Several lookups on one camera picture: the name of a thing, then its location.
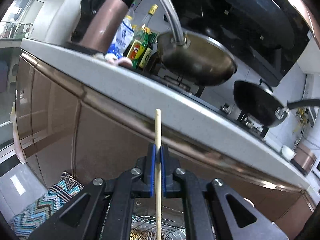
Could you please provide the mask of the white blue plastic bag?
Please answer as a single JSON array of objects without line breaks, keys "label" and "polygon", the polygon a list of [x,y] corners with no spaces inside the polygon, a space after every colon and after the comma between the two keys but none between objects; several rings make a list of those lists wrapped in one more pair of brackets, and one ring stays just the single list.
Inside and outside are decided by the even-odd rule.
[{"label": "white blue plastic bag", "polygon": [[129,46],[134,36],[134,31],[132,29],[131,21],[132,21],[132,16],[127,14],[122,20],[111,42],[111,45],[108,48],[107,53],[113,54],[117,59],[120,59],[121,57],[123,57],[124,51]]}]

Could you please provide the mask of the rose gold electric kettle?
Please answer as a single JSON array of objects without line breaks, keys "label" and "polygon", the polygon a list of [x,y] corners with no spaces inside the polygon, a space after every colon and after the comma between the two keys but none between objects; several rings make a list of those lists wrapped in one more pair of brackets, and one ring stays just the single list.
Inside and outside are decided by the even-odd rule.
[{"label": "rose gold electric kettle", "polygon": [[134,0],[81,0],[80,20],[66,47],[85,54],[106,53]]}]

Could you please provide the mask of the wooden chopstick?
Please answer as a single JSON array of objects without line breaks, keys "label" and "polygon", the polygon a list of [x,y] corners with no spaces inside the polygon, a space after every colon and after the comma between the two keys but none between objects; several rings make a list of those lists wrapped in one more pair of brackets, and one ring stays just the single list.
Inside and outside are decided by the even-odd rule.
[{"label": "wooden chopstick", "polygon": [[161,110],[155,110],[155,145],[156,145],[156,167],[155,167],[155,193],[156,193],[156,239],[161,239],[162,230],[162,174],[161,174]]}]

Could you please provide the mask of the white ceramic bowl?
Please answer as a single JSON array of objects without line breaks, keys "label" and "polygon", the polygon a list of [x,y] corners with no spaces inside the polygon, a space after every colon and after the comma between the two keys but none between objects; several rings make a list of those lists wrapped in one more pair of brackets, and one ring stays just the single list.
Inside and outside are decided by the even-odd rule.
[{"label": "white ceramic bowl", "polygon": [[282,148],[281,148],[281,155],[287,161],[291,161],[295,157],[296,153],[291,148],[289,148],[288,146],[283,145]]}]

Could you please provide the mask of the dark green sauce bottle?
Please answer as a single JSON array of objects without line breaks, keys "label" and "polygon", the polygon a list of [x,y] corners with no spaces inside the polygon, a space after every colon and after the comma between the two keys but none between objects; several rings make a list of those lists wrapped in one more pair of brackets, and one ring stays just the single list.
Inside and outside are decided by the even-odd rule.
[{"label": "dark green sauce bottle", "polygon": [[143,70],[146,67],[146,65],[148,64],[151,53],[153,51],[153,45],[156,42],[156,38],[157,38],[157,33],[151,33],[149,35],[148,45],[146,46],[146,49],[144,50],[144,53],[143,53],[142,58],[139,62],[139,65],[138,65],[138,69]]}]

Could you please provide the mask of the dark sauce bottle yellow label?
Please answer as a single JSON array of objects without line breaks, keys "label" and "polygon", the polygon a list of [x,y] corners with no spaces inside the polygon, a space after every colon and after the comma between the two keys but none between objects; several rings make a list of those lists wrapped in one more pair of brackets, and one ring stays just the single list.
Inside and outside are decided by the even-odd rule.
[{"label": "dark sauce bottle yellow label", "polygon": [[148,27],[141,27],[133,36],[129,51],[126,55],[126,57],[131,60],[133,69],[137,68],[138,60],[148,45],[149,33],[150,30]]}]

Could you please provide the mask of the garlic bulbs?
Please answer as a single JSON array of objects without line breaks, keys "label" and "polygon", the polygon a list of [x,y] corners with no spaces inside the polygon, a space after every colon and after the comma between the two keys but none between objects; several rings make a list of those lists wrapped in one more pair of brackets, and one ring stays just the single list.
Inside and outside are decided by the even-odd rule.
[{"label": "garlic bulbs", "polygon": [[132,61],[130,59],[128,59],[127,57],[121,57],[118,59],[116,57],[116,55],[114,55],[112,53],[107,53],[107,54],[96,53],[93,55],[93,57],[95,59],[105,61],[109,64],[112,64],[114,66],[121,66],[121,67],[125,67],[125,68],[132,68],[133,67]]}]

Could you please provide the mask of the rose gold rice cooker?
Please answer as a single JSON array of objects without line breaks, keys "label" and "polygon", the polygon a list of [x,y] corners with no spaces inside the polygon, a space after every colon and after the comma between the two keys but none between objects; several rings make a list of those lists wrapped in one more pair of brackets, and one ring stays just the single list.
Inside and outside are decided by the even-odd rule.
[{"label": "rose gold rice cooker", "polygon": [[299,143],[295,150],[295,156],[291,163],[304,175],[308,175],[316,162],[316,155],[303,143]]}]

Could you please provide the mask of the black range hood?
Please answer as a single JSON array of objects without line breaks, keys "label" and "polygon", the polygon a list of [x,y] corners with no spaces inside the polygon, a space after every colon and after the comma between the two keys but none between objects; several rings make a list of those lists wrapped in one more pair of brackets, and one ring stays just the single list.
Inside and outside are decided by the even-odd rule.
[{"label": "black range hood", "polygon": [[184,29],[209,36],[276,87],[310,40],[288,0],[171,0]]}]

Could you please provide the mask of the clear bottle yellow cap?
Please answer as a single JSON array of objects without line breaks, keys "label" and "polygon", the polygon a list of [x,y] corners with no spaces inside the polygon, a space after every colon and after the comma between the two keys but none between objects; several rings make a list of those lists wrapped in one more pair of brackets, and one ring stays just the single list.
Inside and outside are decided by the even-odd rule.
[{"label": "clear bottle yellow cap", "polygon": [[140,22],[140,24],[138,24],[135,28],[135,39],[137,39],[139,42],[144,43],[144,41],[146,40],[146,36],[148,34],[148,27],[149,27],[149,23],[153,17],[153,15],[155,14],[155,12],[158,9],[158,5],[157,4],[153,4],[151,6],[151,8],[149,9],[148,13],[146,14],[146,16],[142,19],[142,21]]}]

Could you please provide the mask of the zigzag knitted cloth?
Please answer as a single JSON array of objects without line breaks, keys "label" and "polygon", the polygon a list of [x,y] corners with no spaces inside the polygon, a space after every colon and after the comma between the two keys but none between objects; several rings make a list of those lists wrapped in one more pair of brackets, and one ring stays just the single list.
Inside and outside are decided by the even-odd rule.
[{"label": "zigzag knitted cloth", "polygon": [[15,215],[9,226],[19,239],[28,239],[30,234],[48,220],[56,211],[77,195],[84,186],[68,172],[63,172],[59,181],[35,202]]}]

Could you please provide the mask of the gas stove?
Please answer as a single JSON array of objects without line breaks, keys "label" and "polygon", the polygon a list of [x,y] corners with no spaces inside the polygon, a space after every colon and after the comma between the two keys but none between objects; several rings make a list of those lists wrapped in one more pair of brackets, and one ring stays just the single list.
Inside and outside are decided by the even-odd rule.
[{"label": "gas stove", "polygon": [[165,70],[160,64],[156,64],[154,67],[144,71],[144,74],[152,79],[153,81],[159,82],[160,84],[183,94],[184,96],[194,100],[201,106],[215,112],[226,118],[228,121],[239,126],[247,133],[256,137],[260,141],[265,141],[265,137],[268,133],[266,126],[258,124],[253,118],[249,117],[249,114],[239,109],[235,103],[228,104],[225,100],[210,99],[206,100],[201,98],[205,87],[195,85],[180,75],[170,74],[169,71]]}]

